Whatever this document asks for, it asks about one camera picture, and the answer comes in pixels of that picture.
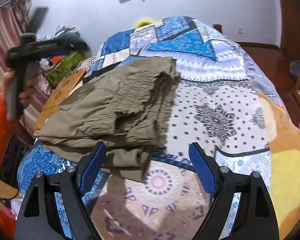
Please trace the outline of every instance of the human hand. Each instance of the human hand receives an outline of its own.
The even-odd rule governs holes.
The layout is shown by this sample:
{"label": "human hand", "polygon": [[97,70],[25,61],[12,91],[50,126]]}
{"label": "human hand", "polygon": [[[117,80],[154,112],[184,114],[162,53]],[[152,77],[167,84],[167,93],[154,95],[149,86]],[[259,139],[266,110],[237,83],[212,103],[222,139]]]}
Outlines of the human hand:
{"label": "human hand", "polygon": [[[38,75],[42,74],[42,70],[40,69],[38,71]],[[8,71],[6,73],[3,74],[3,85],[2,85],[2,96],[3,99],[5,100],[6,95],[7,95],[7,87],[8,87],[8,83],[9,81],[11,81],[13,79],[15,75],[14,71]],[[24,106],[27,106],[31,103],[32,98],[31,96],[33,95],[33,93],[36,91],[36,88],[34,87],[37,83],[39,82],[39,78],[37,76],[30,78],[27,82],[26,82],[26,89],[25,91],[23,91],[22,93],[20,93],[18,95],[19,99],[20,99],[20,103],[23,104]]]}

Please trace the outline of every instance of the yellow round object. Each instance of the yellow round object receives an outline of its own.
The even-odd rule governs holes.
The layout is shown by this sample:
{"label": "yellow round object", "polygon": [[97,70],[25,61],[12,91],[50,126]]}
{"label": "yellow round object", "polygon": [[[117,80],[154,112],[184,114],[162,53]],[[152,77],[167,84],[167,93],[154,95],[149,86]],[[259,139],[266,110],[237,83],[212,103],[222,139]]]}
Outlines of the yellow round object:
{"label": "yellow round object", "polygon": [[134,26],[134,28],[140,28],[140,27],[143,27],[143,26],[147,26],[149,24],[152,24],[154,23],[153,20],[150,20],[150,19],[142,19],[140,21],[137,22],[137,24]]}

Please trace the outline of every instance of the person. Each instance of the person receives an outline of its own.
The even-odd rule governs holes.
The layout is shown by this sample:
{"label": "person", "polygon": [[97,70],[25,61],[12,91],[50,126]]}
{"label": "person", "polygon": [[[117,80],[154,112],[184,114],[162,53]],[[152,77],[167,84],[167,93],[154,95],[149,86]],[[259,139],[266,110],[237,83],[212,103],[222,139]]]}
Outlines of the person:
{"label": "person", "polygon": [[[15,75],[14,71],[6,72],[3,74],[2,93],[0,94],[0,164],[3,160],[4,153],[7,149],[10,137],[13,135],[16,125],[19,120],[7,121],[7,105],[5,97],[7,94],[7,84]],[[31,96],[35,92],[35,85],[38,83],[38,77],[29,79],[26,82],[26,89],[19,94],[20,102],[27,106],[31,103]],[[8,217],[0,210],[0,239],[13,239],[16,221]]]}

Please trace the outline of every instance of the blue gripper pad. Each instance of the blue gripper pad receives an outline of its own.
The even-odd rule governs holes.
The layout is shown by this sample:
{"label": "blue gripper pad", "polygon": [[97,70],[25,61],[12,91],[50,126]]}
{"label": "blue gripper pad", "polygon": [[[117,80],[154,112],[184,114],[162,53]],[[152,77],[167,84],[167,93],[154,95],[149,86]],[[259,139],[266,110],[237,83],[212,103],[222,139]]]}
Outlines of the blue gripper pad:
{"label": "blue gripper pad", "polygon": [[93,154],[94,152],[95,154],[90,159],[86,169],[83,171],[81,175],[79,191],[82,197],[87,192],[90,192],[94,182],[96,181],[101,166],[106,158],[106,152],[107,152],[106,145],[104,143],[101,143],[99,147],[95,146],[90,152],[90,154]]}
{"label": "blue gripper pad", "polygon": [[216,195],[218,191],[216,188],[214,175],[193,143],[189,146],[189,158],[204,188],[204,191],[212,196]]}

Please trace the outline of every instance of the patchwork bedspread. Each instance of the patchwork bedspread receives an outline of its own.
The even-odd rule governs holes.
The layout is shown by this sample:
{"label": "patchwork bedspread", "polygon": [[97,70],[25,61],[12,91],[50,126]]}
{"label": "patchwork bedspread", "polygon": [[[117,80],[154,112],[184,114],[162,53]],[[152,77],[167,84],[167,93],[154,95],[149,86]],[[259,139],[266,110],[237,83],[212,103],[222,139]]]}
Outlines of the patchwork bedspread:
{"label": "patchwork bedspread", "polygon": [[[110,37],[98,54],[82,62],[88,75],[108,65],[142,57],[172,56],[181,72],[171,102],[167,143],[153,155],[145,183],[100,172],[83,201],[103,239],[191,239],[210,206],[189,160],[198,142],[219,165],[233,172],[258,171],[271,190],[271,153],[263,106],[265,93],[284,106],[273,84],[240,46],[190,17],[172,17]],[[69,165],[40,142],[18,170],[21,193],[37,171],[52,174]],[[62,198],[56,195],[67,236],[73,238]],[[236,194],[222,235],[230,233],[238,208]]]}

